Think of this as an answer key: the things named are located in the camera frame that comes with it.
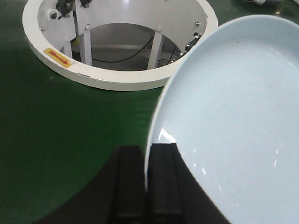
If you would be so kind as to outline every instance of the circular opening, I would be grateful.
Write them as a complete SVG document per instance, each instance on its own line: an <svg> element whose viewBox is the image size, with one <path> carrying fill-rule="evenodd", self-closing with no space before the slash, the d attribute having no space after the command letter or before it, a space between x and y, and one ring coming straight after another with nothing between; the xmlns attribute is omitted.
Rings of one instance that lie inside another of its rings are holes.
<svg viewBox="0 0 299 224"><path fill-rule="evenodd" d="M193 34L205 36L218 22L206 0L28 0L23 26L33 52L60 75L136 91L165 85Z"/></svg>
<svg viewBox="0 0 299 224"><path fill-rule="evenodd" d="M135 24L114 23L90 30L92 66L117 71L147 70L155 31ZM81 61L79 39L71 41L72 57ZM180 49L164 37L157 68L180 58Z"/></svg>

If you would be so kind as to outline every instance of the yellow label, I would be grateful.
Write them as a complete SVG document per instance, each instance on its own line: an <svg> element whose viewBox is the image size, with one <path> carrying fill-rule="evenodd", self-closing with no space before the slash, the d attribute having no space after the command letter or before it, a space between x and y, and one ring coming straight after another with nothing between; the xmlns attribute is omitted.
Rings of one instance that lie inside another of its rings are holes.
<svg viewBox="0 0 299 224"><path fill-rule="evenodd" d="M72 66L70 60L64 57L62 54L58 53L57 51L51 48L47 48L46 50L44 50L44 52L65 68L69 68Z"/></svg>

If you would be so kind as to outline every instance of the red arrow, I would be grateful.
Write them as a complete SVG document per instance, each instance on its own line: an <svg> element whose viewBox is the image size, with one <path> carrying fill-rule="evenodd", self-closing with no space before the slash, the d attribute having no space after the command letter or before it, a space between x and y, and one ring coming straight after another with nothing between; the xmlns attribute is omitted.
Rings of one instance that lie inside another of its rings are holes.
<svg viewBox="0 0 299 224"><path fill-rule="evenodd" d="M50 55L53 55L54 57L56 57L59 61L61 61L62 64L69 64L66 60L62 59L61 57L59 57L56 52L54 52L53 50L51 50L49 52Z"/></svg>

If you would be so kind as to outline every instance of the white panel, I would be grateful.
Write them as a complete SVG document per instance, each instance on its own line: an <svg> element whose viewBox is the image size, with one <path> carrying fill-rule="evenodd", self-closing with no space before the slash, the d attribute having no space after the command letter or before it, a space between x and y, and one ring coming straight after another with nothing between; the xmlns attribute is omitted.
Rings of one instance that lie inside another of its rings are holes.
<svg viewBox="0 0 299 224"><path fill-rule="evenodd" d="M183 50L194 32L202 35L206 29L206 13L197 0L94 0L89 8L80 7L80 0L75 3L79 35L84 33L86 24L94 28L131 23L161 29L161 34Z"/></svg>
<svg viewBox="0 0 299 224"><path fill-rule="evenodd" d="M51 19L49 12L56 10L57 0L46 0L41 3L38 11L38 25L44 27L43 36L57 49L76 37L73 13L69 18Z"/></svg>

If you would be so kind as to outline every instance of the bolt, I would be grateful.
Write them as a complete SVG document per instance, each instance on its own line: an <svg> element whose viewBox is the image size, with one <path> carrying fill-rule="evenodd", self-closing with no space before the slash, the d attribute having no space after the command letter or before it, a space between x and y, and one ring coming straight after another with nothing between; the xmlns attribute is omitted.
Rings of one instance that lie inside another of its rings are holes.
<svg viewBox="0 0 299 224"><path fill-rule="evenodd" d="M51 19L55 20L56 18L57 18L57 13L53 13L53 14L51 15Z"/></svg>
<svg viewBox="0 0 299 224"><path fill-rule="evenodd" d="M157 31L158 31L158 32L161 32L161 31L162 31L162 26L159 25L159 26L157 27Z"/></svg>
<svg viewBox="0 0 299 224"><path fill-rule="evenodd" d="M67 3L65 4L65 8L66 8L66 9L70 9L70 8L71 8L71 3L67 2Z"/></svg>
<svg viewBox="0 0 299 224"><path fill-rule="evenodd" d="M90 24L87 24L86 26L85 26L85 30L89 30L90 29Z"/></svg>

